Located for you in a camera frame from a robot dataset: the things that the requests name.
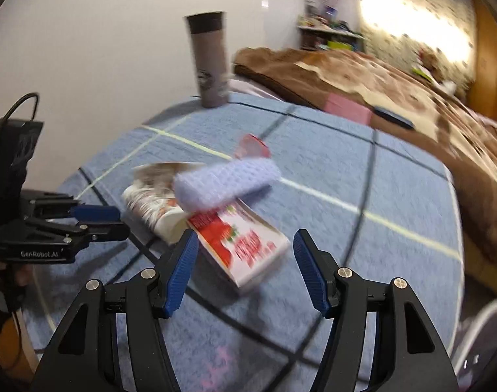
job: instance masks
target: black tumbler lid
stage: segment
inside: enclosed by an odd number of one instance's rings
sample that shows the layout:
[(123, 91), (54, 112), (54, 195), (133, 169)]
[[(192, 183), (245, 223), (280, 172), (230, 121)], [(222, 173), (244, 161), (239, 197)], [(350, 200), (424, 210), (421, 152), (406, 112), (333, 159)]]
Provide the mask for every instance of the black tumbler lid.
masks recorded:
[(210, 12), (187, 16), (190, 34), (220, 31), (223, 28), (223, 12)]

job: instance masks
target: bright light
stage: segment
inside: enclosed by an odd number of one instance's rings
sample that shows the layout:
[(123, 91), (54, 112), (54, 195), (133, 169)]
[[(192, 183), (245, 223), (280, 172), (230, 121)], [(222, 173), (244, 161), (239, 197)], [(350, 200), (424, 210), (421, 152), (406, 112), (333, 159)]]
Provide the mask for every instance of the bright light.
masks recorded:
[(438, 19), (425, 7), (405, 0), (361, 0), (361, 12), (369, 27), (383, 29), (399, 37), (439, 48), (450, 62), (467, 61), (470, 57), (470, 39), (449, 19)]

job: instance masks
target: metal screw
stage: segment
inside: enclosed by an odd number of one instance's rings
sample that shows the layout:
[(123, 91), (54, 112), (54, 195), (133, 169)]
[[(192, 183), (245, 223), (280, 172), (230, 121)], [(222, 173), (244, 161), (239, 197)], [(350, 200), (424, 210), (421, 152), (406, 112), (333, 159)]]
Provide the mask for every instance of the metal screw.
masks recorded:
[(341, 277), (344, 277), (345, 279), (352, 277), (352, 270), (346, 267), (342, 267), (337, 270), (337, 274), (339, 274)]
[(98, 280), (89, 280), (86, 283), (86, 289), (87, 290), (94, 290), (94, 289), (98, 288), (99, 285), (100, 285), (100, 282)]
[(156, 271), (152, 268), (146, 268), (141, 272), (144, 279), (152, 279), (156, 275)]
[(405, 289), (409, 285), (405, 279), (401, 279), (400, 277), (394, 280), (394, 284), (400, 289)]

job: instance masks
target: patterned blanket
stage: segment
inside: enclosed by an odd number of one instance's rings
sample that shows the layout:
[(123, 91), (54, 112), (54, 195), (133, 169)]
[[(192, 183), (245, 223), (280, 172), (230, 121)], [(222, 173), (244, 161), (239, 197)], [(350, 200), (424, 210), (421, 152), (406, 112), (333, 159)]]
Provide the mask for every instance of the patterned blanket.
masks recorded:
[(370, 126), (426, 150), (450, 169), (464, 228), (497, 264), (497, 131), (457, 99), (375, 57), (345, 50), (245, 48), (234, 65), (236, 74), (292, 103), (322, 110), (338, 94), (412, 121), (415, 129), (409, 131), (372, 115)]

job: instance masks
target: patterned curtain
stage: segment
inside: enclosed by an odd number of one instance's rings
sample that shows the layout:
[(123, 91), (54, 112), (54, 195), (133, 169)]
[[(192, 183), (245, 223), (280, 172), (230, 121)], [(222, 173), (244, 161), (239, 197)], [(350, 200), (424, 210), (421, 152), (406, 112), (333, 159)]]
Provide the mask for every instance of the patterned curtain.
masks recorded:
[(411, 72), (429, 47), (445, 79), (463, 88), (475, 79), (472, 0), (359, 0), (359, 6), (367, 53)]

